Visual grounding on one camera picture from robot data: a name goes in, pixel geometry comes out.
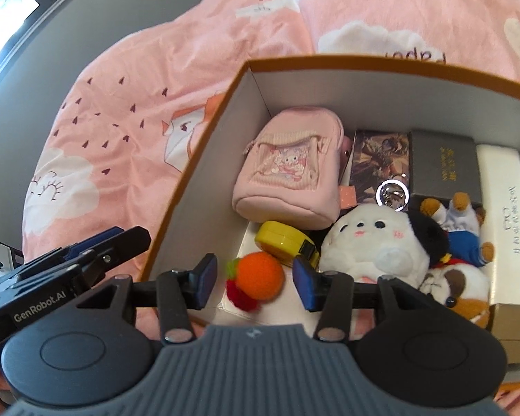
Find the pink patterned duvet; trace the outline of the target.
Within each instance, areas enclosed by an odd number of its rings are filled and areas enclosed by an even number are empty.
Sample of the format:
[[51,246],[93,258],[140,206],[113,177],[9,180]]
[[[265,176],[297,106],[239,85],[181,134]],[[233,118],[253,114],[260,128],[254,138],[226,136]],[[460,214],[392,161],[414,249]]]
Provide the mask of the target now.
[[75,80],[27,190],[24,256],[113,225],[161,229],[244,62],[320,53],[464,66],[520,82],[520,0],[202,0]]

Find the maroon card box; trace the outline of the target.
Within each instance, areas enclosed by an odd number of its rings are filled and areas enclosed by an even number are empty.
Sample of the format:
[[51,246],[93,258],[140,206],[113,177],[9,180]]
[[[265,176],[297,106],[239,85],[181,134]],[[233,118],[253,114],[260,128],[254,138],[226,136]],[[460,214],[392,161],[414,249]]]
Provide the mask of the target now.
[[381,202],[397,207],[409,188],[409,137],[402,132],[356,131],[349,185],[358,203]]

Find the pink pouch bag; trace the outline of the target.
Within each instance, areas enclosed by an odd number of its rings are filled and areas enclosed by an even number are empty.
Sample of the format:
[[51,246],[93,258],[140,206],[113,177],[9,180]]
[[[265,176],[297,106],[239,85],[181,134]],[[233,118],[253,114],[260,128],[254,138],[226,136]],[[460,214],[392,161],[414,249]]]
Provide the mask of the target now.
[[345,146],[342,121],[333,111],[312,106],[282,110],[245,150],[233,210],[258,224],[276,221],[301,230],[331,226],[341,211]]

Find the orange felt fruit toy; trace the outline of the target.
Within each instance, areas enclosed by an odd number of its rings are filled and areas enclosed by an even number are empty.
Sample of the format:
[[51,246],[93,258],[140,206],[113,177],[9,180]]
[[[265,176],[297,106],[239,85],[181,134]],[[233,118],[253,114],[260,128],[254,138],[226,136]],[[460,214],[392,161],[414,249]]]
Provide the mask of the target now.
[[257,312],[277,298],[285,284],[280,262],[266,252],[248,253],[225,266],[225,292],[230,302],[245,313]]

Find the white dog plush black ears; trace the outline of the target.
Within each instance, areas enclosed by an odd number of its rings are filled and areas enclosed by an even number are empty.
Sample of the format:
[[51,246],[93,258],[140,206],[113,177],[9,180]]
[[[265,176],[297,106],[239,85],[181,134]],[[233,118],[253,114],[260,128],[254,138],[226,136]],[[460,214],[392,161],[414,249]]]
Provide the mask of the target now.
[[448,249],[448,235],[431,217],[361,203],[329,229],[320,247],[318,270],[370,283],[391,275],[417,288]]

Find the orange cardboard storage box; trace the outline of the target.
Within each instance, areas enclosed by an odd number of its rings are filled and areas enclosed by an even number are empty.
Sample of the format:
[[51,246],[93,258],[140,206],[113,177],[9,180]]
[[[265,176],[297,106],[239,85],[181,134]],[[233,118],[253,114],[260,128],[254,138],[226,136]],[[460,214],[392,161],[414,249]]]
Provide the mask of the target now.
[[193,153],[141,280],[162,347],[130,391],[176,414],[495,411],[507,356],[463,314],[470,264],[420,212],[343,210],[347,131],[404,133],[416,161],[477,179],[477,154],[520,153],[520,84],[385,57],[252,61]]

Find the yellow tape measure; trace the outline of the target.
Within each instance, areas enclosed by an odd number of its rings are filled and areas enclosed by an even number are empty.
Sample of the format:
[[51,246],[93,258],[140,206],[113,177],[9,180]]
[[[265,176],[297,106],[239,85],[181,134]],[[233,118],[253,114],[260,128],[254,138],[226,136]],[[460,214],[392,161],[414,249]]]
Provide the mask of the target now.
[[320,253],[314,241],[293,226],[267,221],[260,225],[254,243],[289,268],[297,255],[302,255],[314,269],[318,267]]

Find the white glasses case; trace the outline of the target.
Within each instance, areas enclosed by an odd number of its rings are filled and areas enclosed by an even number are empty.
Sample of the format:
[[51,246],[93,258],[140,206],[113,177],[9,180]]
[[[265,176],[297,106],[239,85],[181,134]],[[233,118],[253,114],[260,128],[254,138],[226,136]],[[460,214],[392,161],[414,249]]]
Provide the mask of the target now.
[[508,147],[476,147],[482,204],[487,212],[481,240],[495,247],[483,267],[490,302],[520,304],[520,154]]

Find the dark grey small box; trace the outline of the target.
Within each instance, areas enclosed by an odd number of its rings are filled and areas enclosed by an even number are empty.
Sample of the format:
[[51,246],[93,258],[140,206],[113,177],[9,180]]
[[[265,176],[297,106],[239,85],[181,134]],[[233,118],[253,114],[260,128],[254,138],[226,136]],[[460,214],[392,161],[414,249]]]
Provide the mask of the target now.
[[409,134],[410,205],[419,208],[426,198],[447,206],[456,192],[466,192],[482,205],[480,172],[473,138],[435,131]]

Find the gold brown small box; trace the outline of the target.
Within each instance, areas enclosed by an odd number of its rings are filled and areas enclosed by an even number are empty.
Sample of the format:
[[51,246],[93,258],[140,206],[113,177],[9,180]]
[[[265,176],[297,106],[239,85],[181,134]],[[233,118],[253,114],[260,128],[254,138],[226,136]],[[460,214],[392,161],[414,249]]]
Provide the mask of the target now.
[[492,305],[488,330],[500,341],[508,363],[520,363],[520,305],[507,303]]

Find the bear plush blue outfit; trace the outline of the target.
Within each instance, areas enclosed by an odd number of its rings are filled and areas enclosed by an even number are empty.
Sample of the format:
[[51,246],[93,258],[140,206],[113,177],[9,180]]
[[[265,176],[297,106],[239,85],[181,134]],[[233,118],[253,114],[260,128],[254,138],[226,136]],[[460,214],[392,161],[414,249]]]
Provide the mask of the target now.
[[490,319],[490,281],[483,267],[495,255],[492,243],[480,241],[486,212],[474,208],[466,192],[455,193],[448,205],[427,198],[420,209],[445,232],[449,247],[428,269],[419,290],[484,329]]

